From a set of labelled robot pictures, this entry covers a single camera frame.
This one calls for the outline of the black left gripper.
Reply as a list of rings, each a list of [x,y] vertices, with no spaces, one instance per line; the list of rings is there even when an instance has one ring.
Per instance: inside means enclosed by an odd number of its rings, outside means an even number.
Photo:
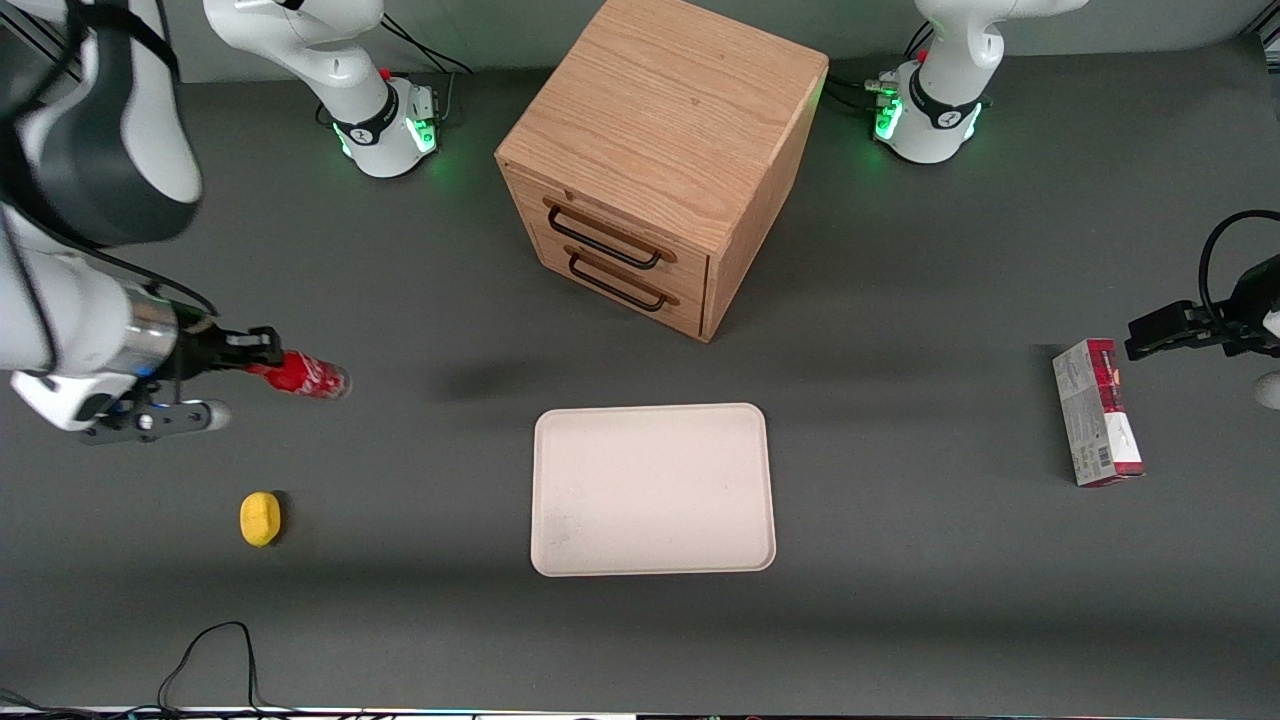
[[[1213,301],[1210,296],[1210,256],[1201,258],[1197,290],[1208,316],[1208,345],[1221,346],[1226,356],[1279,355],[1279,256],[1271,256],[1248,269],[1230,296]],[[1198,348],[1198,305],[1175,301],[1129,323],[1125,352],[1132,363],[1175,348]]]

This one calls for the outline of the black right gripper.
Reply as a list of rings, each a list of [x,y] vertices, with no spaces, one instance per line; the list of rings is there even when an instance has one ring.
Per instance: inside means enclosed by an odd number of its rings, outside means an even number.
[[[189,380],[210,372],[284,364],[285,350],[271,327],[224,332],[215,316],[201,307],[173,302],[172,309],[179,333],[164,363],[164,380]]]

